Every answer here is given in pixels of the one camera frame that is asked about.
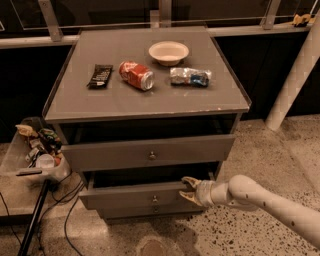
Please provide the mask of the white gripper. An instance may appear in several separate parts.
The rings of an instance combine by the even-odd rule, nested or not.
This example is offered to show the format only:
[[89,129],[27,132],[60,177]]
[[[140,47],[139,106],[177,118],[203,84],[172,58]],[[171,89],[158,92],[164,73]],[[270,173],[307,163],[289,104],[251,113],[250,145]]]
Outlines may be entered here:
[[188,183],[196,192],[180,191],[179,194],[186,200],[204,207],[214,205],[211,197],[211,190],[214,188],[215,182],[211,180],[198,180],[194,177],[185,176],[182,178],[184,183]]

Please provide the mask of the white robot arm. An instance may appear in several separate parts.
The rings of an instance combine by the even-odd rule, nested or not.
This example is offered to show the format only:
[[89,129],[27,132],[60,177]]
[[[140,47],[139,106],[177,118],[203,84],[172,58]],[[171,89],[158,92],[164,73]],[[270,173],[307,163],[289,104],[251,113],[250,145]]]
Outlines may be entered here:
[[283,225],[320,249],[320,212],[274,194],[253,179],[233,176],[227,182],[198,180],[185,176],[192,191],[180,191],[186,200],[200,206],[224,205],[241,210],[262,209]]

